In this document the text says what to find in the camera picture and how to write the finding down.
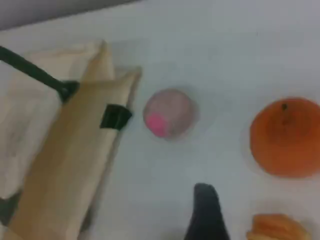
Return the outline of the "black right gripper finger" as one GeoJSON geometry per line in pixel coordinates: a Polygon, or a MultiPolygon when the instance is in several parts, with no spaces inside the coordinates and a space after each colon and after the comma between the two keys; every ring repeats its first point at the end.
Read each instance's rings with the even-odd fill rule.
{"type": "Polygon", "coordinates": [[[193,209],[185,240],[229,240],[220,200],[215,188],[197,183],[193,189],[193,209]]]}

